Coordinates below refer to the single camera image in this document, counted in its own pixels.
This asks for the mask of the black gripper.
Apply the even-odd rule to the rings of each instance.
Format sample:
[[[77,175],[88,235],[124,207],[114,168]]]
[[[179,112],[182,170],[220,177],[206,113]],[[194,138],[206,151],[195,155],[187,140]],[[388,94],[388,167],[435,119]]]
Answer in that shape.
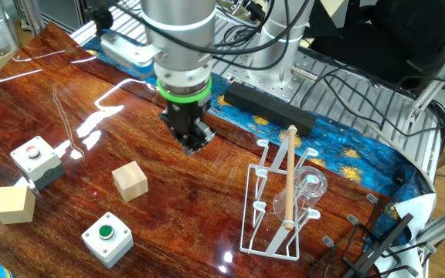
[[[167,107],[159,114],[184,154],[191,157],[215,137],[215,132],[206,125],[204,117],[210,108],[210,97],[190,103],[167,101]]]

